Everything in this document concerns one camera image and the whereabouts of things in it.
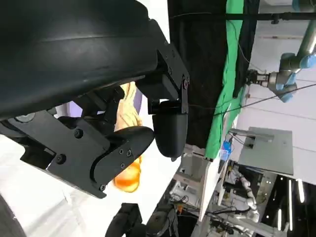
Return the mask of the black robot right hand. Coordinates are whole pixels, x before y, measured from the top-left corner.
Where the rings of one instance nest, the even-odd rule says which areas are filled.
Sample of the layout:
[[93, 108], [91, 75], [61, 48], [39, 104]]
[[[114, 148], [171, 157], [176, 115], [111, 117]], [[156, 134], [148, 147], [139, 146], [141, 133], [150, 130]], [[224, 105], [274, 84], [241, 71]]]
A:
[[146, 225], [142, 224], [139, 206], [123, 203], [108, 226], [105, 237], [145, 237]]

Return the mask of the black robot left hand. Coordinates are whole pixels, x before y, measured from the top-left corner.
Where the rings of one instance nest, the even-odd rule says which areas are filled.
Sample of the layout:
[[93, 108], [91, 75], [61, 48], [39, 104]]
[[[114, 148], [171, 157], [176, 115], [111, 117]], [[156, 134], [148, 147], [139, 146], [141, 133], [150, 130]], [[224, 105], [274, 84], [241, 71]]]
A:
[[152, 142], [176, 160], [189, 73], [136, 0], [3, 0], [0, 132], [97, 198]]

